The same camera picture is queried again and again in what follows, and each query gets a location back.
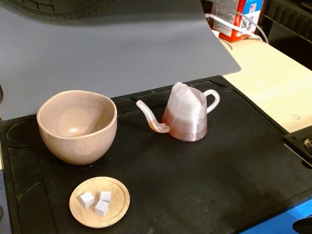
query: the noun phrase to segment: teapot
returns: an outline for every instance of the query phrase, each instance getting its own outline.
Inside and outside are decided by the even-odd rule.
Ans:
[[[213,95],[214,102],[207,107],[206,97]],[[181,82],[176,83],[171,90],[170,97],[159,123],[151,109],[141,100],[136,105],[145,114],[151,129],[158,133],[169,133],[176,139],[183,141],[197,141],[207,133],[207,114],[220,102],[220,96],[215,90],[204,93]]]

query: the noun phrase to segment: wooden saucer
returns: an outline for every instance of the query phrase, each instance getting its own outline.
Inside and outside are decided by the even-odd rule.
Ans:
[[[84,208],[79,201],[80,195],[89,191],[95,202],[89,208]],[[111,191],[111,203],[105,217],[95,213],[101,191]],[[104,228],[118,222],[127,212],[130,195],[127,188],[118,180],[110,177],[95,177],[82,182],[75,188],[69,199],[69,208],[75,219],[90,228]]]

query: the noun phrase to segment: wooden table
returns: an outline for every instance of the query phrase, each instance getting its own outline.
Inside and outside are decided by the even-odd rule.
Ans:
[[[312,71],[256,39],[231,45],[242,70],[224,76],[229,82],[287,131],[312,125]]]

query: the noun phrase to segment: speckled pink bowl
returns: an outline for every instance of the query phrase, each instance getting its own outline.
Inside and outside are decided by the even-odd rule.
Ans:
[[[117,129],[114,102],[101,94],[70,90],[47,100],[37,113],[41,137],[59,159],[90,164],[112,145]]]

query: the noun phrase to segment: sugar cube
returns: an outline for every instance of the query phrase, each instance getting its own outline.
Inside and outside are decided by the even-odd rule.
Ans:
[[[111,204],[111,195],[112,195],[112,192],[102,191],[101,195],[99,196],[99,199],[101,201],[106,201],[107,203]]]
[[[80,196],[80,202],[84,206],[84,208],[88,208],[94,203],[94,197],[88,191]]]
[[[96,207],[95,207],[95,212],[97,215],[100,215],[100,216],[105,216],[106,213],[108,212],[109,210],[109,203],[108,202],[105,202],[105,201],[98,201]]]

